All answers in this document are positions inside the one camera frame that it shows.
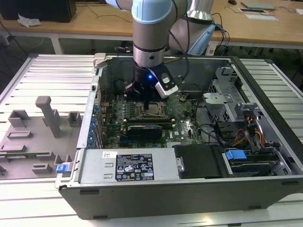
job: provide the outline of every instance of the sticker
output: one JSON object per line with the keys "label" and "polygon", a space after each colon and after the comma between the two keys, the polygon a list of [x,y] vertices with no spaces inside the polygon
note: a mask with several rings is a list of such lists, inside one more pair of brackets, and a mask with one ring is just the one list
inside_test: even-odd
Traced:
{"label": "sticker", "polygon": [[102,158],[116,158],[117,151],[103,151]]}
{"label": "sticker", "polygon": [[116,181],[154,180],[152,154],[116,155]]}

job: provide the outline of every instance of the table leg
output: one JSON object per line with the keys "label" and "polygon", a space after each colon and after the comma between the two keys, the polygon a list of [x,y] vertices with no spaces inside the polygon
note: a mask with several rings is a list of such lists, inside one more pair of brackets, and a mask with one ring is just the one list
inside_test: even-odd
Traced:
{"label": "table leg", "polygon": [[95,54],[96,53],[96,43],[94,39],[90,39],[90,48],[91,48],[91,54]]}
{"label": "table leg", "polygon": [[4,46],[9,46],[8,36],[0,35],[0,43],[3,43]]}
{"label": "table leg", "polygon": [[55,54],[64,54],[64,50],[60,44],[59,38],[51,38]]}
{"label": "table leg", "polygon": [[217,44],[212,43],[211,41],[209,42],[207,49],[206,49],[206,56],[213,56],[214,55],[214,51],[216,50]]}
{"label": "table leg", "polygon": [[258,57],[261,54],[263,47],[257,47],[254,52],[254,57]]}

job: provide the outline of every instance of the barcode label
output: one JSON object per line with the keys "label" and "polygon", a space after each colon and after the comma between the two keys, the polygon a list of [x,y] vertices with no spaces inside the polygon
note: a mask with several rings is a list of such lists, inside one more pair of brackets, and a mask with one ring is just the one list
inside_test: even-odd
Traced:
{"label": "barcode label", "polygon": [[103,151],[102,158],[116,158],[117,151]]}

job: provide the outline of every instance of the blue latch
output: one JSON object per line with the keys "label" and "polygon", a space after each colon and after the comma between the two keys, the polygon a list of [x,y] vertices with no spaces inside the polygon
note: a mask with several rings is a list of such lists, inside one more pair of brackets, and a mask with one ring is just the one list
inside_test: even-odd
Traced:
{"label": "blue latch", "polygon": [[229,150],[225,154],[228,160],[247,159],[244,150]]}
{"label": "blue latch", "polygon": [[66,174],[68,173],[69,164],[59,164],[57,165],[56,173],[58,174]]}

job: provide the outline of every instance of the computer case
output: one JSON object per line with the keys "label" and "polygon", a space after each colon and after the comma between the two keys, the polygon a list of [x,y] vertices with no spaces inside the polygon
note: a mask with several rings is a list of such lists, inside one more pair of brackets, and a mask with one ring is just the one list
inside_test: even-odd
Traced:
{"label": "computer case", "polygon": [[0,0],[0,13],[5,20],[26,18],[70,22],[76,13],[75,0]]}

